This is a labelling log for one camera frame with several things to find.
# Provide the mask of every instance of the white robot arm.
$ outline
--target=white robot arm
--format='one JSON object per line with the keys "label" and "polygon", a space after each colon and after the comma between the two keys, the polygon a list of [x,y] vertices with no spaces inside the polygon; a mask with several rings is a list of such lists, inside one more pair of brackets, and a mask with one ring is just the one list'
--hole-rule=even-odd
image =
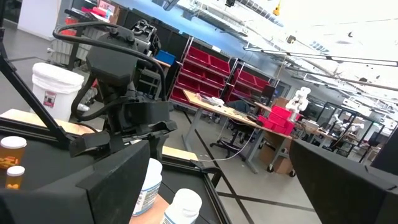
{"label": "white robot arm", "polygon": [[308,106],[307,95],[311,92],[311,89],[307,87],[301,87],[297,90],[294,97],[286,104],[286,109],[293,111],[290,120],[295,121],[297,113],[303,111]]}

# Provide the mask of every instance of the ceiling pipe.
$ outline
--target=ceiling pipe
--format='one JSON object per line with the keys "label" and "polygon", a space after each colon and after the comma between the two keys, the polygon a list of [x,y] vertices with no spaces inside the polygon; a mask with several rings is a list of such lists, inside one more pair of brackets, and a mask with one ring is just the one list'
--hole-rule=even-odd
{"label": "ceiling pipe", "polygon": [[357,81],[357,80],[349,80],[346,78],[331,77],[329,75],[319,74],[319,73],[315,73],[315,72],[308,72],[305,70],[300,70],[300,69],[290,68],[290,67],[285,67],[285,69],[291,70],[291,71],[296,71],[296,72],[303,72],[303,73],[307,73],[307,74],[311,74],[311,75],[319,75],[321,77],[332,78],[335,80],[341,80],[341,81],[356,83],[356,84],[360,84],[360,85],[367,85],[367,86],[372,86],[372,87],[376,87],[376,88],[382,88],[385,90],[398,91],[398,88],[394,88],[394,87],[390,87],[390,86],[382,86],[382,85],[378,85],[378,84],[374,84],[374,83],[367,83],[367,82],[362,82],[362,81]]}

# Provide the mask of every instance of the white pillar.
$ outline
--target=white pillar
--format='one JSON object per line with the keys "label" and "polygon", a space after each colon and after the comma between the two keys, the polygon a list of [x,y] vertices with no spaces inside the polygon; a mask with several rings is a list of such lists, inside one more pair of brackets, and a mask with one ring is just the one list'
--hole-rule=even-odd
{"label": "white pillar", "polygon": [[61,0],[23,0],[18,29],[52,40]]}

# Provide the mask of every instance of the bucket lid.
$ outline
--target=bucket lid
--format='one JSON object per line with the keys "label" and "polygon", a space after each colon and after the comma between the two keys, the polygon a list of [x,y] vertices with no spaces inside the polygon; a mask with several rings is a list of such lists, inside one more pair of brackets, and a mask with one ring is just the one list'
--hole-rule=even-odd
{"label": "bucket lid", "polygon": [[33,65],[33,74],[40,78],[56,80],[69,85],[81,86],[84,77],[64,68],[39,62]]}

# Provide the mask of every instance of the white bottle cap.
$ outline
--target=white bottle cap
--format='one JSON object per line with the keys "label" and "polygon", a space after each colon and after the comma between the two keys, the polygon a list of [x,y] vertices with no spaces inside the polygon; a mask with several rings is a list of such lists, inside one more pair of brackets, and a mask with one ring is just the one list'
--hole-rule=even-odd
{"label": "white bottle cap", "polygon": [[175,193],[173,204],[182,209],[186,217],[193,217],[199,213],[201,207],[200,196],[190,189],[180,189]]}
{"label": "white bottle cap", "polygon": [[162,173],[163,166],[156,159],[150,158],[147,168],[147,174],[155,175]]}
{"label": "white bottle cap", "polygon": [[13,166],[7,169],[7,175],[10,177],[18,177],[24,174],[25,168],[23,166]]}
{"label": "white bottle cap", "polygon": [[26,140],[18,136],[9,136],[3,138],[0,145],[6,149],[20,149],[26,146]]}

